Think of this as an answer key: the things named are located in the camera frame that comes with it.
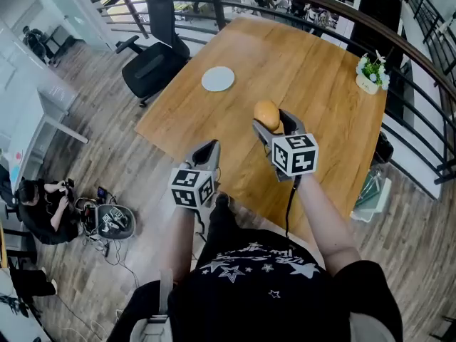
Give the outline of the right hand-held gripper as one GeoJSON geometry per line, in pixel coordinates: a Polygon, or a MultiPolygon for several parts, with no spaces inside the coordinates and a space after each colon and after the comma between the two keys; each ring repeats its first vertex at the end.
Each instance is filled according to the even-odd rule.
{"type": "Polygon", "coordinates": [[[267,148],[266,157],[274,167],[277,180],[284,182],[315,172],[319,150],[315,137],[306,133],[302,121],[290,112],[279,109],[279,117],[285,135],[276,135],[257,119],[252,121],[254,132],[267,148]]]}

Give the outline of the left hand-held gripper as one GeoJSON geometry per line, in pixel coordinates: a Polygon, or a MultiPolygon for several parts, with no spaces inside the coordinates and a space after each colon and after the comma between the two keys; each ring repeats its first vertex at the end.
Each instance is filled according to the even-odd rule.
{"type": "Polygon", "coordinates": [[[215,193],[221,145],[216,139],[203,142],[185,157],[190,169],[174,168],[169,189],[177,207],[200,209],[215,193]]]}

